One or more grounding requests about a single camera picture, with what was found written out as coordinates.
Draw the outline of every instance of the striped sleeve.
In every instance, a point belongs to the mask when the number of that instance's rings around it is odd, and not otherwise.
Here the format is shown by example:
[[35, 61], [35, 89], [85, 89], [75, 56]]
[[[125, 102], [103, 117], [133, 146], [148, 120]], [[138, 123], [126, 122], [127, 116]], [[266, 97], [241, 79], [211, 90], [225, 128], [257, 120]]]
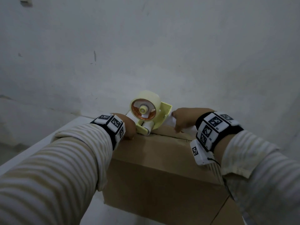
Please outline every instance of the striped sleeve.
[[248, 131], [228, 144], [221, 172], [247, 225], [299, 224], [300, 164]]
[[0, 177], [0, 224], [79, 224], [96, 190], [106, 185], [108, 133], [84, 124]]

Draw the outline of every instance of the striped shirt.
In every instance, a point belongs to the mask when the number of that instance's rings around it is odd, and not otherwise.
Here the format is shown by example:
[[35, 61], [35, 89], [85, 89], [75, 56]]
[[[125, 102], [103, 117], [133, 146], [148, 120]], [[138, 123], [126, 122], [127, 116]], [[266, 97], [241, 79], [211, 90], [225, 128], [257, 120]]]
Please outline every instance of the striped shirt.
[[[79, 224], [106, 185], [112, 151], [98, 125], [56, 133], [0, 177], [0, 224]], [[248, 225], [299, 221], [300, 165], [276, 145], [242, 131], [227, 146], [221, 172]]]

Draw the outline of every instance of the white wall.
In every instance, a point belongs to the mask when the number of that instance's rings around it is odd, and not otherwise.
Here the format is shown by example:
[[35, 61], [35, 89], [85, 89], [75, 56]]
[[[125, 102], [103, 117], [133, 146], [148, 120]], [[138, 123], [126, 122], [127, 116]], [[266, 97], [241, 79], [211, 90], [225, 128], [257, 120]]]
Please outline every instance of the white wall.
[[124, 113], [143, 89], [282, 146], [299, 130], [300, 0], [2, 0], [0, 28], [0, 110], [14, 110], [0, 117], [17, 141], [70, 113]]

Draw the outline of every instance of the concrete wall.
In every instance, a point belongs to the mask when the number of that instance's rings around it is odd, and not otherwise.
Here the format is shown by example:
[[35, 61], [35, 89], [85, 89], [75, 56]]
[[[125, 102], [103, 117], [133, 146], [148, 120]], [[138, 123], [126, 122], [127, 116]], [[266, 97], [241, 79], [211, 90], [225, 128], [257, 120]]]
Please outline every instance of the concrete wall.
[[0, 5], [1, 128], [31, 145], [140, 90], [227, 111], [288, 144], [300, 123], [300, 0], [18, 0]]

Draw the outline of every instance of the white table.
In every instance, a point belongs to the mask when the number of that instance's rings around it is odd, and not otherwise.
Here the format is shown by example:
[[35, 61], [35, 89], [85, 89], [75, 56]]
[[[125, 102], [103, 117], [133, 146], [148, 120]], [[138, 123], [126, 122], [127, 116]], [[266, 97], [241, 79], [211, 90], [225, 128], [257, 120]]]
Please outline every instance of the white table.
[[[91, 121], [92, 119], [87, 117], [77, 117], [76, 119], [69, 122], [65, 126], [61, 127], [57, 131], [65, 130], [75, 125], [89, 123]], [[49, 144], [52, 136], [57, 131], [51, 133], [49, 136], [40, 140], [35, 145], [31, 146], [27, 150], [23, 151], [22, 153], [18, 154], [17, 156], [15, 156], [11, 160], [7, 161], [2, 166], [0, 166], [0, 175], [2, 175], [3, 173], [8, 171], [10, 168], [14, 167], [15, 165], [17, 165], [18, 163], [20, 163], [22, 160], [26, 159], [30, 155], [36, 153], [47, 144]], [[81, 225], [87, 225], [87, 224], [161, 225], [162, 223], [158, 223], [156, 221], [143, 218], [141, 216], [137, 216], [135, 214], [125, 212], [120, 209], [105, 205], [103, 202], [102, 192], [96, 192], [80, 224]]]

